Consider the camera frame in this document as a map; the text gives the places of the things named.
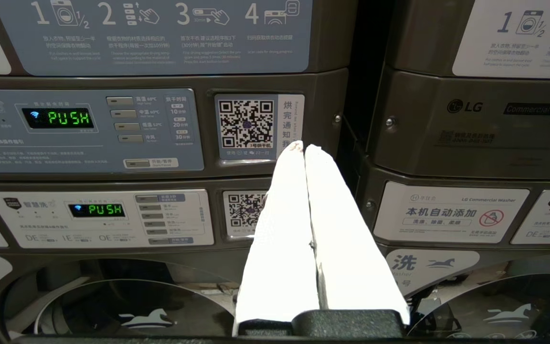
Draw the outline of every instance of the red prohibition sign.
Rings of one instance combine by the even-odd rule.
[[[502,220],[504,220],[504,213],[502,212],[502,210],[494,209],[487,211],[485,212],[485,214],[481,215],[478,222],[483,227],[491,227],[499,224],[500,222],[502,222]]]

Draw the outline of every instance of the washer door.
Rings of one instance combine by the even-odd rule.
[[[179,286],[106,279],[50,302],[36,334],[230,336],[234,317],[218,303]]]
[[[550,274],[492,281],[417,318],[411,337],[550,338]]]

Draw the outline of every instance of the qr code sticker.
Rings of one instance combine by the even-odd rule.
[[[223,193],[226,211],[226,231],[229,237],[253,235],[264,205],[266,191],[226,191]]]
[[[223,148],[272,148],[275,101],[219,100]]]

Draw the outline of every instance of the washing machine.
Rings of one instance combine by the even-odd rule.
[[[409,337],[550,339],[550,249],[380,249],[408,298]]]
[[[277,155],[336,152],[356,5],[0,1],[0,342],[230,335]]]

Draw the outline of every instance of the gray metal panel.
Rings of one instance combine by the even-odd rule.
[[[512,103],[550,104],[550,81],[386,68],[381,82],[367,148],[374,164],[419,176],[550,179],[550,115],[505,114]]]
[[[116,176],[112,174],[86,174],[61,176],[45,174],[42,180],[137,180],[205,178],[216,176],[244,176],[271,174],[274,161],[223,161],[218,147],[218,127],[214,97],[222,93],[236,94],[303,94],[305,111],[303,141],[321,146],[330,154],[336,154],[340,122],[347,87],[347,69],[320,74],[246,75],[246,76],[179,76],[166,78],[25,78],[0,77],[0,89],[125,89],[125,88],[192,88],[196,97],[199,131],[203,147],[205,168],[195,172],[147,172]],[[0,174],[0,180],[32,180],[28,174]]]
[[[386,63],[396,69],[453,76],[474,0],[398,0]]]
[[[422,178],[406,176],[397,172],[382,169],[372,165],[365,157],[364,164],[360,171],[360,182],[356,193],[356,202],[360,207],[360,213],[371,231],[375,226],[377,214],[381,203],[384,201],[382,195],[388,181],[402,183],[404,185],[439,186],[439,187],[485,187],[485,188],[507,188],[507,189],[528,189],[529,196],[522,205],[519,213],[511,223],[507,233],[498,244],[455,244],[455,243],[430,243],[430,242],[391,242],[380,238],[376,241],[396,246],[415,247],[441,247],[441,248],[498,248],[515,250],[538,250],[550,248],[550,245],[511,245],[510,240],[521,226],[523,219],[528,215],[533,204],[539,198],[543,190],[550,190],[550,181],[538,180],[510,180],[510,179],[461,179],[461,178]]]
[[[7,229],[0,217],[0,232],[10,244],[9,248],[0,249],[7,253],[61,253],[74,252],[86,254],[101,253],[173,253],[173,252],[207,252],[248,247],[250,240],[229,240],[226,233],[225,209],[222,193],[229,190],[268,190],[270,178],[238,178],[238,179],[198,179],[191,181],[150,182],[150,183],[0,183],[2,192],[106,192],[106,191],[142,191],[142,190],[174,190],[174,189],[206,189],[209,198],[209,208],[212,215],[214,244],[211,246],[189,247],[154,247],[154,248],[86,248],[86,249],[24,249],[20,248],[16,239]]]
[[[308,66],[322,72],[349,65],[358,0],[315,1],[312,12]],[[28,75],[0,19],[0,44],[11,65],[10,75]]]

